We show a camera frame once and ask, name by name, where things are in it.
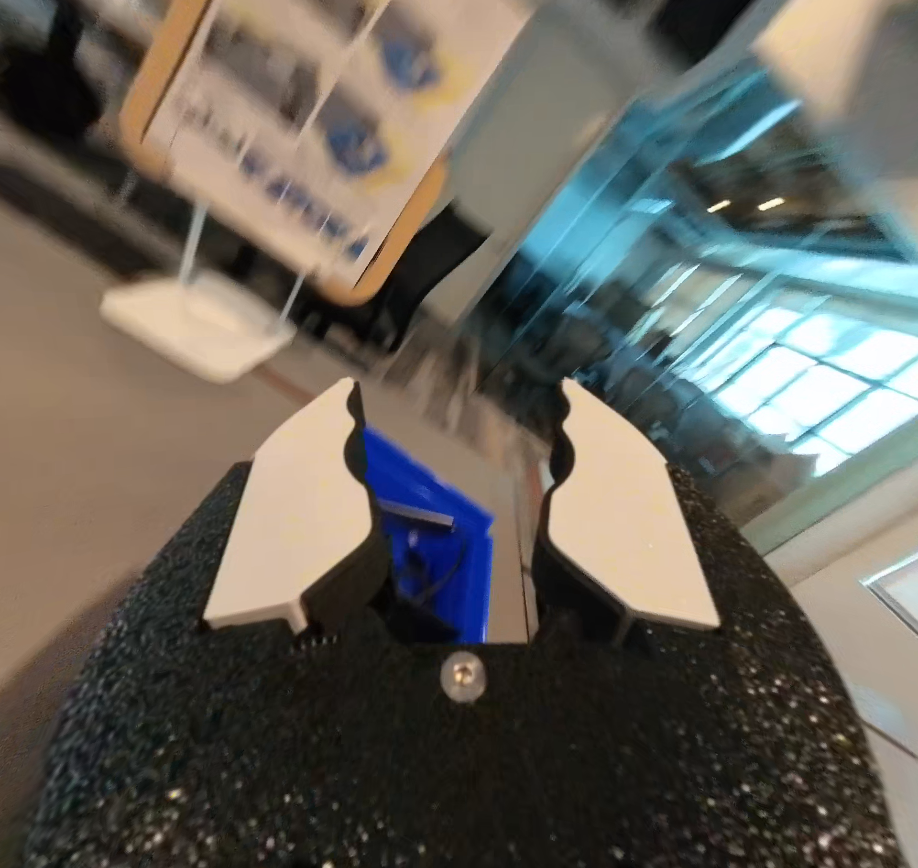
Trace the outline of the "blue plastic bin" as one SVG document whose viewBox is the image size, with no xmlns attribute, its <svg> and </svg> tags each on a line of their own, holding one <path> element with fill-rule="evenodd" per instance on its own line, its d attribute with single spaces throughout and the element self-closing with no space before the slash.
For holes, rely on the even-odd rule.
<svg viewBox="0 0 918 868">
<path fill-rule="evenodd" d="M 493 516 L 379 431 L 363 433 L 376 499 L 455 518 L 455 530 L 409 527 L 382 513 L 392 562 L 377 609 L 405 644 L 481 644 L 488 633 Z"/>
</svg>

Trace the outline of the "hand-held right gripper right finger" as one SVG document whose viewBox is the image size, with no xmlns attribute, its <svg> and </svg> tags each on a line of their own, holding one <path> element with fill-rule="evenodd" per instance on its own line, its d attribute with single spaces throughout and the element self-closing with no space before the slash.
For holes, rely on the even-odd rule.
<svg viewBox="0 0 918 868">
<path fill-rule="evenodd" d="M 664 456 L 576 380 L 558 396 L 533 554 L 540 618 L 570 612 L 583 635 L 720 628 Z"/>
</svg>

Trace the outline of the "grey usb hub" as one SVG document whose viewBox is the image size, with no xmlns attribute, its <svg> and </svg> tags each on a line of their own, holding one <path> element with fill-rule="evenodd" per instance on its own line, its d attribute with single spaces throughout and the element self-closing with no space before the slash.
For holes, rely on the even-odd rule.
<svg viewBox="0 0 918 868">
<path fill-rule="evenodd" d="M 438 529 L 445 532 L 455 530 L 455 518 L 442 512 L 390 502 L 382 498 L 378 498 L 376 503 L 384 515 L 401 520 L 409 527 Z"/>
</svg>

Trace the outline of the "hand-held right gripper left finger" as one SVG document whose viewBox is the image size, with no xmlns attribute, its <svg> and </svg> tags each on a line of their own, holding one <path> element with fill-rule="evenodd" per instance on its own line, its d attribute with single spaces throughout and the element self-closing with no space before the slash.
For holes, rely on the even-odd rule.
<svg viewBox="0 0 918 868">
<path fill-rule="evenodd" d="M 203 621 L 338 632 L 383 590 L 391 553 L 366 480 L 357 380 L 342 378 L 256 450 Z"/>
</svg>

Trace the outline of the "instruction board with white stand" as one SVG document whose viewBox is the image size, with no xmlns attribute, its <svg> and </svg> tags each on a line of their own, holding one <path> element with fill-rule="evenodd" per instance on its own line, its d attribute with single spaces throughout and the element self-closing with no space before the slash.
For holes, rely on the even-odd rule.
<svg viewBox="0 0 918 868">
<path fill-rule="evenodd" d="M 102 318 L 224 384 L 290 344 L 304 286 L 371 300 L 532 15 L 525 0 L 173 0 L 120 138 L 192 205 L 190 227 L 177 274 L 109 289 Z"/>
</svg>

